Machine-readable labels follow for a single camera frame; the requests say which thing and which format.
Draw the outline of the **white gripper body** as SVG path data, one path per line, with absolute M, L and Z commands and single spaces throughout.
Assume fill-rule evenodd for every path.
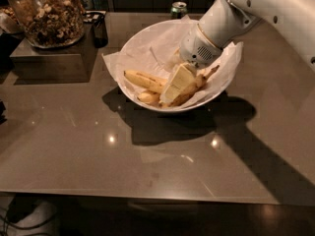
M 179 44 L 179 55 L 182 60 L 195 67 L 207 67 L 213 64 L 222 54 L 205 36 L 201 27 L 195 24 L 182 38 Z

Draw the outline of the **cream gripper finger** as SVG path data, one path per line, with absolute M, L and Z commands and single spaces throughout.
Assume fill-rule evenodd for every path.
M 189 63 L 175 65 L 168 81 L 166 82 L 160 100 L 164 103 L 172 102 L 191 83 L 195 81 L 197 70 Z
M 183 63 L 183 59 L 180 56 L 180 51 L 176 50 L 168 60 L 168 69 L 173 70 L 176 66 Z

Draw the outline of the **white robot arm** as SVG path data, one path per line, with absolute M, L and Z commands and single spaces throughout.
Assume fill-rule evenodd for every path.
M 232 40 L 264 20 L 315 69 L 315 0 L 215 0 L 184 34 L 179 50 L 165 63 L 202 69 L 214 63 Z

